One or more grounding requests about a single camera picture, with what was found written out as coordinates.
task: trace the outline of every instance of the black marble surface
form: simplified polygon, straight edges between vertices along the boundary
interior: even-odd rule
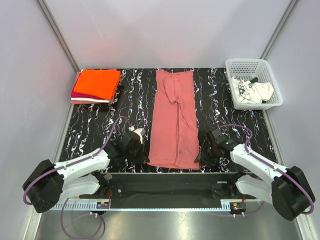
[[[224,68],[191,68],[194,70],[194,90],[196,117],[200,144],[205,139],[205,131],[223,124],[240,124],[253,131],[251,148],[259,154],[276,162],[276,156],[269,137],[262,111],[242,111],[233,108],[229,83]],[[157,92],[156,69],[119,69],[120,84],[116,91],[115,103],[75,105],[65,137],[60,161],[66,161],[87,154],[106,140],[111,126],[118,116],[129,118],[135,128],[146,131],[146,148],[149,139]],[[169,68],[168,72],[188,71],[190,68]],[[111,140],[128,131],[128,125],[120,122]],[[229,128],[225,132],[230,137],[245,140],[249,133],[243,129]],[[126,163],[126,167],[108,167],[109,173],[189,173],[189,172],[241,172],[241,166],[227,158],[221,158],[214,168],[202,167],[200,170],[153,167],[147,164]]]

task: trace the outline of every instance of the metal frame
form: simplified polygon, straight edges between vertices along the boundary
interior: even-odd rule
[[[74,71],[79,72],[80,68],[79,68],[77,62],[75,61],[68,45],[66,44],[66,41],[64,40],[47,4],[45,3],[45,0],[35,0],[35,1],[38,3],[41,12],[43,13],[45,19],[47,20],[50,28],[52,29],[53,34],[57,38],[57,41],[59,42],[62,50],[64,51],[67,59],[69,60],[71,66],[73,67]],[[290,15],[294,11],[294,9],[297,6],[299,1],[300,0],[291,0],[290,3],[288,4],[288,6],[287,6],[286,10],[284,11],[278,25],[276,26],[276,28],[273,32],[271,38],[269,39],[265,49],[263,50],[263,53],[260,57],[261,59],[265,59],[268,56],[268,54],[270,53],[275,41],[277,40],[279,34],[283,30],[286,22],[288,21]],[[67,110],[67,113],[65,116],[65,120],[63,123],[63,128],[60,132],[58,143],[57,143],[57,146],[55,148],[54,155],[52,158],[53,162],[57,162],[60,158],[60,154],[61,154],[62,147],[64,144],[65,136],[67,134],[67,130],[68,130],[68,126],[69,126],[72,112],[73,112],[73,105],[69,104],[68,110]],[[265,119],[265,122],[267,125],[267,129],[268,129],[268,132],[269,132],[269,135],[271,138],[271,142],[274,147],[274,152],[275,152],[276,158],[280,164],[285,164],[284,156],[282,154],[282,151],[281,151],[281,148],[279,145],[279,141],[278,141],[278,138],[276,135],[276,131],[275,131],[274,125],[272,123],[272,120],[270,118],[269,112],[263,111],[263,116],[264,116],[264,119]],[[35,239],[42,215],[36,213],[36,211],[33,208],[31,208],[28,216],[29,216],[28,224],[26,225],[26,229],[25,229],[24,234],[20,238],[21,240]],[[299,226],[299,229],[302,234],[302,238],[304,240],[316,240],[317,239],[312,221],[309,216],[301,214],[300,216],[297,217],[297,224]]]
[[[275,41],[277,40],[279,34],[281,33],[282,29],[284,28],[286,22],[288,21],[289,17],[293,13],[294,9],[296,8],[298,2],[300,0],[291,0],[288,6],[286,7],[278,25],[276,26],[275,30],[273,31],[272,36],[270,37],[269,42],[265,46],[262,54],[261,54],[261,59],[266,59],[268,54],[270,53],[273,45],[275,44]]]
[[[47,4],[45,3],[44,0],[35,0],[35,1],[39,5],[39,8],[40,8],[41,12],[43,13],[43,16],[45,17],[47,23],[49,24],[53,34],[55,35],[57,41],[59,42],[63,52],[65,53],[66,58],[69,60],[74,71],[79,72],[80,68],[79,68],[76,60],[74,59],[71,51],[69,50],[69,47],[66,44],[66,41],[64,40],[64,37],[62,36],[54,18],[52,17],[52,14],[51,14]]]

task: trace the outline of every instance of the pink pants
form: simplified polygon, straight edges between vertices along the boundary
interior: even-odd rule
[[[193,71],[156,71],[157,92],[152,118],[151,166],[199,169]]]

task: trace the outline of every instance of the plastic basket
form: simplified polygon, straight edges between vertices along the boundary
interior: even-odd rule
[[[266,60],[255,58],[230,58],[225,61],[226,74],[231,88],[231,96],[235,109],[238,110],[267,110],[283,103],[274,74]],[[242,78],[247,81],[257,77],[259,83],[271,83],[274,92],[266,103],[241,103],[237,100],[232,77]]]

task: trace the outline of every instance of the gray wall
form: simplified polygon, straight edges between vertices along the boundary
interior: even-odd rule
[[[45,0],[80,68],[259,58],[290,0]]]
[[[31,206],[22,184],[57,146],[75,72],[34,0],[0,7],[0,239],[17,240]]]
[[[287,166],[303,169],[317,201],[311,215],[320,236],[320,1],[301,0],[268,57],[283,105],[270,109]]]

